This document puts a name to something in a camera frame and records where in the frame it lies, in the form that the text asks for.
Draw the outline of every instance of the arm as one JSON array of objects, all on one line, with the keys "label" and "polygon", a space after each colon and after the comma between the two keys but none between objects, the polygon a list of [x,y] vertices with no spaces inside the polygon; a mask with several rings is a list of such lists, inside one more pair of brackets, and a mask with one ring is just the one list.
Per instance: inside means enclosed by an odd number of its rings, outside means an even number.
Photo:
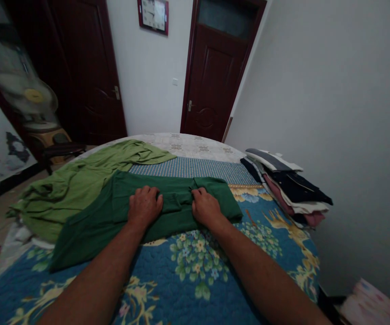
[{"label": "arm", "polygon": [[51,304],[39,324],[109,324],[130,263],[144,233],[163,207],[158,189],[144,186],[130,197],[128,222]]},{"label": "arm", "polygon": [[217,200],[204,188],[192,191],[193,215],[217,239],[243,287],[272,324],[331,324],[285,271],[237,230],[221,213]]}]

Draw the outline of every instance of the wall clock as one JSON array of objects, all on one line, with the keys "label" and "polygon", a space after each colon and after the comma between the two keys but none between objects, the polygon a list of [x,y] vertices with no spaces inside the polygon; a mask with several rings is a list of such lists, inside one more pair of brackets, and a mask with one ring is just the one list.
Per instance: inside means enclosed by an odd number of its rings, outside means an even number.
[{"label": "wall clock", "polygon": [[169,2],[165,0],[137,0],[139,26],[168,35]]}]

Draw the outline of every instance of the green shirt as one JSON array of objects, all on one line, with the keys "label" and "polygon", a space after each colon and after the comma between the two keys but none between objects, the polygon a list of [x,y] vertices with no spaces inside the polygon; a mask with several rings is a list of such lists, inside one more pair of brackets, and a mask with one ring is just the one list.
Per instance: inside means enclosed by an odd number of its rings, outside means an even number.
[{"label": "green shirt", "polygon": [[116,170],[128,171],[133,164],[152,165],[175,157],[139,140],[114,144],[32,183],[21,200],[10,206],[7,217],[20,214],[34,234],[54,243],[67,218],[90,205]]},{"label": "green shirt", "polygon": [[98,198],[65,223],[50,265],[54,272],[93,259],[127,223],[129,197],[137,188],[156,186],[163,195],[160,216],[148,228],[142,242],[157,240],[178,232],[200,229],[192,215],[192,189],[205,187],[231,221],[243,217],[224,180],[212,177],[161,177],[116,172]]}]

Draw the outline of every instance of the blue floral quilt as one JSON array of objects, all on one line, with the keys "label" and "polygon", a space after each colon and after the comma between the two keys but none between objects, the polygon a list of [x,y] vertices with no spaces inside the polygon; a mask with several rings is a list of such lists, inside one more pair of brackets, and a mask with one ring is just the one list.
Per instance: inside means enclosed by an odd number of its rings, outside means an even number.
[{"label": "blue floral quilt", "polygon": [[[244,215],[235,226],[316,302],[320,262],[312,240],[284,217],[241,164],[181,157],[164,164],[134,166],[131,172],[225,179]],[[0,276],[0,324],[36,322],[88,264],[49,274],[51,257],[52,251],[32,247]],[[144,244],[133,263],[114,324],[265,323],[208,231]]]}]

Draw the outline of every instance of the dark red door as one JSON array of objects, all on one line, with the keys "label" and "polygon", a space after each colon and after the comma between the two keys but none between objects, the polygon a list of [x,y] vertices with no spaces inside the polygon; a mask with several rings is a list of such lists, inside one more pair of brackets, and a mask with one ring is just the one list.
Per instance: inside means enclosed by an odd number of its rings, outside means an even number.
[{"label": "dark red door", "polygon": [[49,0],[88,144],[127,136],[106,0]]},{"label": "dark red door", "polygon": [[248,42],[203,24],[196,29],[185,133],[222,141]]}]

